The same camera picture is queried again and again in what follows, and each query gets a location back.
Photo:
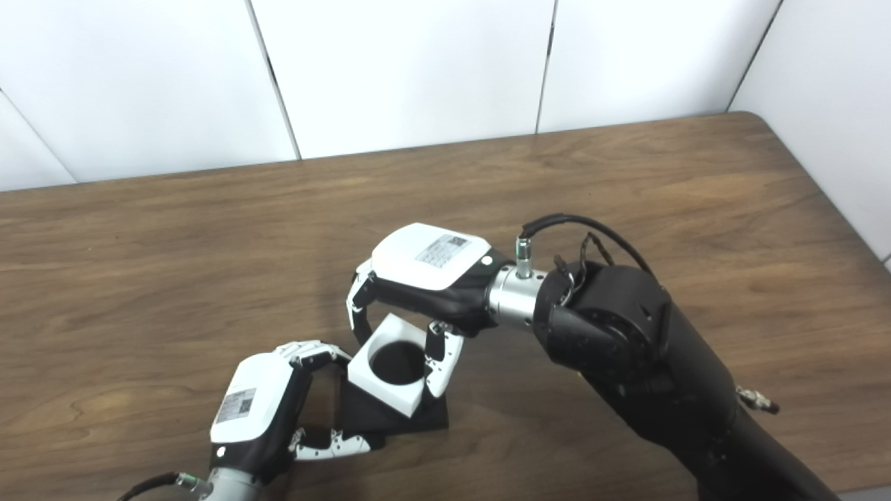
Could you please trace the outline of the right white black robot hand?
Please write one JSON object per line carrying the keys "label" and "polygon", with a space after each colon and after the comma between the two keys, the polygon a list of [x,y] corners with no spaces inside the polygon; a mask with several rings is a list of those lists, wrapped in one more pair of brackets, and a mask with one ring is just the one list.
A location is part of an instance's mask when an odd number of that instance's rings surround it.
{"label": "right white black robot hand", "polygon": [[514,260],[482,237],[413,223],[385,237],[354,272],[346,299],[350,327],[360,345],[372,336],[367,308],[374,302],[443,324],[427,356],[427,393],[439,399],[459,357],[458,338],[496,326],[489,293]]}

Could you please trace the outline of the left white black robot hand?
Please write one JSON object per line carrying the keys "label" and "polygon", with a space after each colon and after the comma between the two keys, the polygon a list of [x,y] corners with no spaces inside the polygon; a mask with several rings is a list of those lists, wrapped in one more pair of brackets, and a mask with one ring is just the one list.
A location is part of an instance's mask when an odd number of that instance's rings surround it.
{"label": "left white black robot hand", "polygon": [[365,454],[386,444],[381,434],[299,426],[314,373],[347,367],[352,356],[321,340],[300,340],[238,364],[210,429],[213,472],[233,470],[268,485],[295,462]]}

